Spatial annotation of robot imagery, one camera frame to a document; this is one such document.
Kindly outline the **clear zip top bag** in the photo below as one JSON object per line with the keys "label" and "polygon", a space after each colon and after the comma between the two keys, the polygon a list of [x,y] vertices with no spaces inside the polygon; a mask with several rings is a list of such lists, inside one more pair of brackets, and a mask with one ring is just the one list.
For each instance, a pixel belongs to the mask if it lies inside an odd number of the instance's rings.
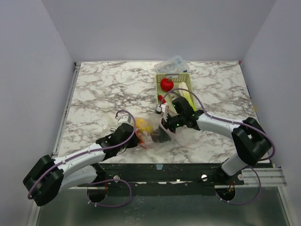
{"label": "clear zip top bag", "polygon": [[164,142],[174,141],[177,135],[163,126],[163,117],[135,117],[135,134],[139,138],[139,146],[143,149],[156,148]]}

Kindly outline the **red fake chili pepper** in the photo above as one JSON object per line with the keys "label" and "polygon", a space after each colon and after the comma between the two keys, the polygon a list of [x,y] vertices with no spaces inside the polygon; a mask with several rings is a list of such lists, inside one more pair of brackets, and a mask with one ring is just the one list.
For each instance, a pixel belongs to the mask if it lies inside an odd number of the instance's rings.
{"label": "red fake chili pepper", "polygon": [[165,104],[165,103],[166,103],[166,100],[163,98],[162,95],[158,95],[158,102],[159,102],[159,103]]}

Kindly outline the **green fake vegetable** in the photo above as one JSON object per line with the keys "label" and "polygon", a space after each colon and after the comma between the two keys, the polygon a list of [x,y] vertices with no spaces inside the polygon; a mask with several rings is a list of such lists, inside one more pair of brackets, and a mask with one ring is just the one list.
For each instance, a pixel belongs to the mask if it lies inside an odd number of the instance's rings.
{"label": "green fake vegetable", "polygon": [[196,111],[197,109],[196,109],[196,107],[195,107],[195,105],[194,105],[194,103],[193,103],[193,101],[192,101],[192,98],[191,98],[191,96],[190,96],[190,93],[184,90],[184,89],[186,89],[186,90],[189,89],[188,86],[187,86],[187,84],[186,84],[185,82],[181,82],[181,83],[178,85],[178,89],[179,89],[178,91],[179,91],[180,95],[181,95],[182,97],[186,98],[186,100],[188,101],[188,103],[190,104],[190,106],[192,107],[192,109],[193,109],[194,111]]}

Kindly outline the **red fake apple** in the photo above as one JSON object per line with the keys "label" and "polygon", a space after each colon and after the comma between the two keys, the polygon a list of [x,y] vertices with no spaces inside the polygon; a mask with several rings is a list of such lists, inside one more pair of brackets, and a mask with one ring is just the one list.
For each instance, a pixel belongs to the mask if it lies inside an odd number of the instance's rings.
{"label": "red fake apple", "polygon": [[160,87],[163,91],[169,92],[174,88],[174,82],[171,79],[163,78],[160,82]]}

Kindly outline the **grey fake fish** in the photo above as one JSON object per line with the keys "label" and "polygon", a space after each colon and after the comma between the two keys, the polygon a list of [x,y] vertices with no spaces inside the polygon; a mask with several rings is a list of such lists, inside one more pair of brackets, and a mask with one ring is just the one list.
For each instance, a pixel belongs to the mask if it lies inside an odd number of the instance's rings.
{"label": "grey fake fish", "polygon": [[175,92],[175,91],[170,92],[168,95],[169,95],[169,97],[170,97],[172,100],[174,100],[174,99],[176,99],[176,98],[178,98],[178,97],[181,96],[179,93],[177,93],[177,92]]}

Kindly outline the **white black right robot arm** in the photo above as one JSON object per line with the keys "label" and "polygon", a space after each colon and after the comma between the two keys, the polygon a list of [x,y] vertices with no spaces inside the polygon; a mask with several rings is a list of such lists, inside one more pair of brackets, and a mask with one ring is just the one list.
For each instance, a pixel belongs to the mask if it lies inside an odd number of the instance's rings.
{"label": "white black right robot arm", "polygon": [[248,165],[255,165],[271,149],[271,143],[256,119],[234,122],[208,116],[203,110],[193,110],[184,97],[172,101],[177,115],[166,114],[157,130],[152,135],[152,141],[164,143],[171,140],[176,129],[187,126],[198,131],[213,132],[233,140],[236,153],[224,161],[216,173],[217,181],[223,185],[233,180],[234,174]]}

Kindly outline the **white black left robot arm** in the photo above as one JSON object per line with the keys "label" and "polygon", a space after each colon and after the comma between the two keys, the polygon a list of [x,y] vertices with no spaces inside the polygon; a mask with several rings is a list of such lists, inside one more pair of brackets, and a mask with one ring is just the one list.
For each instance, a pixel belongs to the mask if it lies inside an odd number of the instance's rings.
{"label": "white black left robot arm", "polygon": [[71,174],[115,157],[123,149],[138,146],[135,130],[135,126],[122,123],[113,133],[81,151],[57,158],[42,156],[23,179],[27,198],[34,200],[37,206],[48,204]]}

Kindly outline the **dark purple fake food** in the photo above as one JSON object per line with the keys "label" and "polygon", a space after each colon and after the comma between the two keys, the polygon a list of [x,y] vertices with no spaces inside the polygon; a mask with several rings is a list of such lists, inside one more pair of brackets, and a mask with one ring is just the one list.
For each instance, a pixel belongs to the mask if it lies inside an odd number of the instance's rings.
{"label": "dark purple fake food", "polygon": [[171,141],[171,137],[161,127],[152,132],[151,139],[155,143]]}

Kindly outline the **orange fake carrot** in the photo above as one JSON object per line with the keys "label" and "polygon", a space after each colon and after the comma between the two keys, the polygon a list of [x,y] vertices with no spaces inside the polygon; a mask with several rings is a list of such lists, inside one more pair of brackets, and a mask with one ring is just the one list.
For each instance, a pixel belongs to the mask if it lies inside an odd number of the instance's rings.
{"label": "orange fake carrot", "polygon": [[138,139],[139,139],[139,145],[140,145],[142,148],[146,149],[147,147],[146,147],[146,145],[145,145],[145,143],[144,143],[142,132],[139,131],[139,130],[137,130],[137,131],[135,132],[135,134],[136,134],[136,136],[137,136]]}

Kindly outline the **yellow fake pepper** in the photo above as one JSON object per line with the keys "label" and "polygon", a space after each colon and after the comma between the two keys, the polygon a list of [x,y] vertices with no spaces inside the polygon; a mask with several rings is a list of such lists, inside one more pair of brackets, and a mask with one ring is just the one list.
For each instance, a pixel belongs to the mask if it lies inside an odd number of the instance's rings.
{"label": "yellow fake pepper", "polygon": [[136,128],[141,132],[151,133],[154,129],[153,126],[144,118],[135,119]]}

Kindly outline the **green perforated plastic basket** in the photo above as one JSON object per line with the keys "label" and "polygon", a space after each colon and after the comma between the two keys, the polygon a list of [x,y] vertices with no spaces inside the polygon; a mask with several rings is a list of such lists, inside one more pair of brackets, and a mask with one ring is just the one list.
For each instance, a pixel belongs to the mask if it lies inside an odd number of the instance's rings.
{"label": "green perforated plastic basket", "polygon": [[[189,91],[192,91],[192,87],[191,87],[191,80],[190,80],[190,74],[189,73],[157,73],[155,75],[155,82],[156,82],[156,95],[155,97],[157,98],[157,104],[160,102],[160,99],[158,98],[158,96],[164,96],[166,94],[166,91],[164,91],[161,86],[160,83],[163,79],[168,79],[171,80],[174,83],[174,89],[175,88],[179,88],[179,85],[184,82],[187,86],[186,89],[188,89]],[[165,101],[169,106],[169,112],[172,114],[176,114],[176,110],[172,105],[172,101],[178,97],[180,97],[180,90],[175,90],[173,92],[171,92],[170,94],[168,94],[165,97]]]}

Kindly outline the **clear plastic organizer box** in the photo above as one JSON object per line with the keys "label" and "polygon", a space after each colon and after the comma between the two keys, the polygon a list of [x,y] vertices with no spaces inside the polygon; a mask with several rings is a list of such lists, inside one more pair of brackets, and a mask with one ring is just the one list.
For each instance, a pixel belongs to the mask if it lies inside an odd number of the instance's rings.
{"label": "clear plastic organizer box", "polygon": [[190,67],[180,56],[175,56],[169,60],[155,64],[154,69],[157,73],[186,73]]}

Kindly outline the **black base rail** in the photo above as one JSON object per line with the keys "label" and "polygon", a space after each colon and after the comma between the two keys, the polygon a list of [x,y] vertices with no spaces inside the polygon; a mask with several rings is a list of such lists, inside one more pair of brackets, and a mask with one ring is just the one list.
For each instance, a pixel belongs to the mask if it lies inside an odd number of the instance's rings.
{"label": "black base rail", "polygon": [[211,196],[216,186],[244,184],[241,171],[227,176],[218,163],[100,163],[95,170],[86,186],[108,196]]}

